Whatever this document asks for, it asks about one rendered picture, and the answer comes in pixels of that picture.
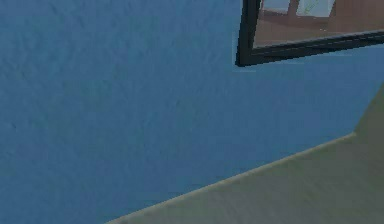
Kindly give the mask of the black framed window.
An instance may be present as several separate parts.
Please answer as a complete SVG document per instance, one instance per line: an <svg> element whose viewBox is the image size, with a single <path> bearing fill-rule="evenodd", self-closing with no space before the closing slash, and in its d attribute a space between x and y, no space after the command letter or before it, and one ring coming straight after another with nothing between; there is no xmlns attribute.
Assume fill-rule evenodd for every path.
<svg viewBox="0 0 384 224"><path fill-rule="evenodd" d="M384 0L243 0L239 67L384 44Z"/></svg>

